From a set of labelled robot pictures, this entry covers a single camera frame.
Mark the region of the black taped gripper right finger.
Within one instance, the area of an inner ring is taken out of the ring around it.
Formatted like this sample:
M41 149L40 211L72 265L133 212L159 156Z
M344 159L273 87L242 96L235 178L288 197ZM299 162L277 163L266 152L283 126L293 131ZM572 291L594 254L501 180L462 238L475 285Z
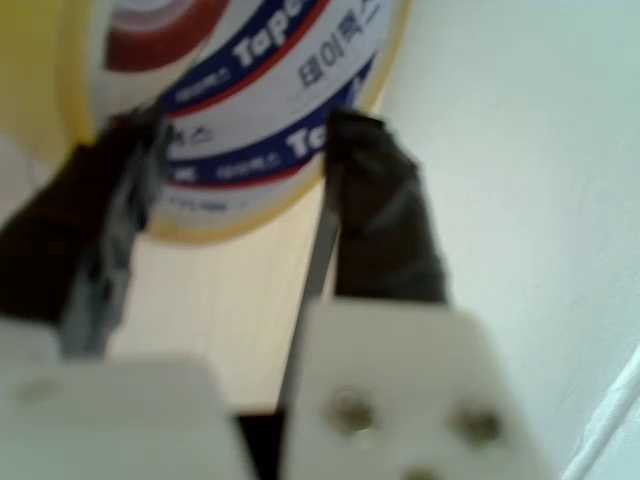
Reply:
M482 323L449 300L416 163L385 124L327 120L335 293L288 380L285 479L550 479Z

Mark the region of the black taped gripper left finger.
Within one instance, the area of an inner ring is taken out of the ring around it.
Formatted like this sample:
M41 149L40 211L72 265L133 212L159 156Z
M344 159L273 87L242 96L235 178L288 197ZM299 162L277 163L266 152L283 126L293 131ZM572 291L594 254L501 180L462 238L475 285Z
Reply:
M117 121L74 149L1 230L1 475L246 479L209 368L184 356L106 358L136 237L164 182L172 130Z

